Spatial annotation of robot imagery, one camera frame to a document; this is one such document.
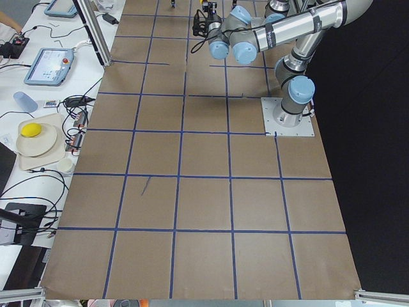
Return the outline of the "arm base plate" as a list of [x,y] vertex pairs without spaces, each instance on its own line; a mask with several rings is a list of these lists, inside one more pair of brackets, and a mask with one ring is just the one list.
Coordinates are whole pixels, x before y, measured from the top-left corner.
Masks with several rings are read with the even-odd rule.
[[284,111],[280,97],[262,97],[261,105],[266,136],[314,137],[314,129],[308,105],[300,114]]

